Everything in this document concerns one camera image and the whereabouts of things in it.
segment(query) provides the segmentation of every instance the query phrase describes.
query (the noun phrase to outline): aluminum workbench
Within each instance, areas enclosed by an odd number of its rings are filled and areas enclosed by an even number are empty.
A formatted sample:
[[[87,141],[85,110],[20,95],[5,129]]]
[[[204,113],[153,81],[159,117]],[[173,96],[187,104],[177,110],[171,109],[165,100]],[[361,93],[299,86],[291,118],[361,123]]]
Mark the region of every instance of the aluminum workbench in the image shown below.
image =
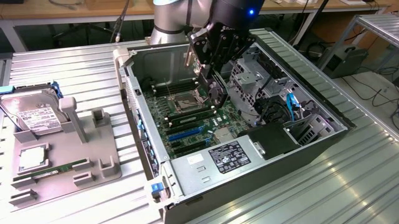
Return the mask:
[[[191,223],[398,223],[399,139],[339,86],[273,32],[252,30],[279,53],[357,128],[316,160]],[[35,207],[9,213],[5,184],[0,185],[0,223],[161,223],[144,196],[145,181],[128,128],[112,50],[144,41],[17,53],[7,60],[4,81],[12,85],[56,79],[64,95],[77,100],[79,116],[104,108],[112,115],[123,177]],[[8,181],[12,124],[4,119],[0,182]]]

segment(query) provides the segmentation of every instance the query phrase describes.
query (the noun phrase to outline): hard drive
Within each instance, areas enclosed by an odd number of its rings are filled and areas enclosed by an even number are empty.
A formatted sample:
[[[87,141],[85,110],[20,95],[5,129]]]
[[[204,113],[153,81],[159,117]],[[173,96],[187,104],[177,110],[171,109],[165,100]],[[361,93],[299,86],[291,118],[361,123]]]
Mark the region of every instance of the hard drive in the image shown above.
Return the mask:
[[[59,110],[63,97],[57,84],[19,87],[0,92],[0,108],[20,131],[31,130],[35,135],[61,131],[68,116]]]

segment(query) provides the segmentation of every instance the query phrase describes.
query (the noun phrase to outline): power supply label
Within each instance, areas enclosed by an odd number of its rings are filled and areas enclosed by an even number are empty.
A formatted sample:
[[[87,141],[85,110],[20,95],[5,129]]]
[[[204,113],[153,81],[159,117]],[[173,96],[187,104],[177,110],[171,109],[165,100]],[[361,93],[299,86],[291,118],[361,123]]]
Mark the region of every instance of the power supply label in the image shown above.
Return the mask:
[[[17,116],[33,132],[40,132],[61,126],[56,113],[51,107],[17,112]]]
[[[219,172],[223,174],[251,163],[251,160],[237,141],[211,149],[208,152]]]

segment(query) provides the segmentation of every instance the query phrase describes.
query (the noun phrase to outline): motherboard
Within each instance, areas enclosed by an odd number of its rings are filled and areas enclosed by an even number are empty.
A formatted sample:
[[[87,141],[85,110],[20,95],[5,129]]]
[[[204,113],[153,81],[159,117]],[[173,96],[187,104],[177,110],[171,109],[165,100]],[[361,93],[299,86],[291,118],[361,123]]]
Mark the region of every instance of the motherboard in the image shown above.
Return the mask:
[[[191,80],[152,86],[144,92],[161,141],[173,159],[235,139],[249,128],[231,101],[216,109],[201,86],[193,83]]]

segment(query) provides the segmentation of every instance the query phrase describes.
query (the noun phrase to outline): blue latch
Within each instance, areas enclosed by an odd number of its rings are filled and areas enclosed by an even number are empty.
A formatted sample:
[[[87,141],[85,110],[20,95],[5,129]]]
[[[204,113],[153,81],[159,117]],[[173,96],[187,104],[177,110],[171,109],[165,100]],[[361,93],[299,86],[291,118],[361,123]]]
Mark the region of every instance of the blue latch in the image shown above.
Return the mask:
[[[295,121],[295,116],[293,116],[293,110],[292,110],[292,105],[299,106],[299,102],[293,96],[293,93],[288,93],[287,94],[287,107],[288,107],[288,110],[289,110],[289,113],[291,113],[291,120]]]
[[[56,90],[57,97],[59,97],[59,98],[64,98],[63,93],[61,93],[61,90],[60,90],[60,85],[57,84],[56,81],[53,81],[53,82],[51,83],[51,86],[52,86],[52,87],[55,88],[55,90]]]
[[[159,193],[164,189],[161,183],[155,183],[153,185],[151,185],[151,188],[152,188],[152,194]]]
[[[0,86],[0,94],[13,93],[13,85]]]

